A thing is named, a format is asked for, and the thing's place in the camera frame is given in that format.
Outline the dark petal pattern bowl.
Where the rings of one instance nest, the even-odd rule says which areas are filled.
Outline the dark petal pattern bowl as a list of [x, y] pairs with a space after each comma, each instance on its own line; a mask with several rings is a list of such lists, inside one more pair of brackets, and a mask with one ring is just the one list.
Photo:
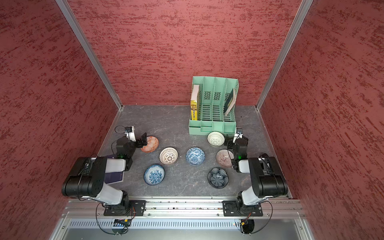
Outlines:
[[208, 183], [215, 189], [223, 189], [229, 182], [228, 175], [224, 169], [213, 168], [208, 173]]

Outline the pink striped bowl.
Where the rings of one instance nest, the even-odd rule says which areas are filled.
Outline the pink striped bowl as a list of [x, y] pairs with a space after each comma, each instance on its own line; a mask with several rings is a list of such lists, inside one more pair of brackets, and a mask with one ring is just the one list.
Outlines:
[[223, 168], [231, 168], [233, 166], [232, 165], [233, 158], [234, 158], [233, 152], [227, 149], [219, 150], [216, 155], [216, 161]]

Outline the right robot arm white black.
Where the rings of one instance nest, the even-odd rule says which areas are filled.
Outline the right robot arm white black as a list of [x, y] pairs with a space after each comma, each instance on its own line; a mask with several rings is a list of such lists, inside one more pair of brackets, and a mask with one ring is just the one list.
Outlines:
[[275, 157], [262, 154], [249, 158], [247, 155], [249, 139], [235, 136], [228, 142], [228, 149], [233, 151], [232, 168], [242, 174], [249, 174], [251, 186], [238, 194], [237, 210], [245, 212], [270, 198], [288, 194], [289, 188]]

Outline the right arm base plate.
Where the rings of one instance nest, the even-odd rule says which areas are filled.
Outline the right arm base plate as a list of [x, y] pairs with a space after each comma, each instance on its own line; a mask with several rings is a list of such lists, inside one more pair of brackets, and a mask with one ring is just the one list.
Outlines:
[[247, 206], [238, 201], [223, 201], [223, 213], [225, 217], [262, 217], [261, 205]]

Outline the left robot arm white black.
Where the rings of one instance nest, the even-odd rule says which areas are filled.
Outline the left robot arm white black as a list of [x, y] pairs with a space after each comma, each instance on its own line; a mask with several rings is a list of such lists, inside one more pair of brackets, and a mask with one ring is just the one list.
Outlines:
[[76, 160], [62, 185], [62, 195], [79, 200], [94, 200], [102, 203], [112, 215], [124, 216], [131, 211], [127, 192], [105, 183], [109, 173], [127, 172], [133, 164], [136, 149], [146, 146], [147, 134], [133, 140], [132, 133], [117, 140], [114, 158], [80, 157]]

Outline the green triangle white bowl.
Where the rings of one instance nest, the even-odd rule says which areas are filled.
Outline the green triangle white bowl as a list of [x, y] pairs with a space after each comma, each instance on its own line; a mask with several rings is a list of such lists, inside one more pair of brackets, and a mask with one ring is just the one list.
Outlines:
[[213, 147], [220, 147], [225, 143], [225, 136], [220, 132], [211, 132], [207, 136], [208, 143]]

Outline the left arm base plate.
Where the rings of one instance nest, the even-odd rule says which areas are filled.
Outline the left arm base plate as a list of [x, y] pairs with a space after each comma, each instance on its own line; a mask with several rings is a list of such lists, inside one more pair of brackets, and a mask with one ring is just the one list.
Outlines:
[[115, 205], [106, 206], [104, 216], [118, 217], [118, 216], [139, 216], [142, 217], [145, 211], [145, 200], [130, 200], [125, 206]]

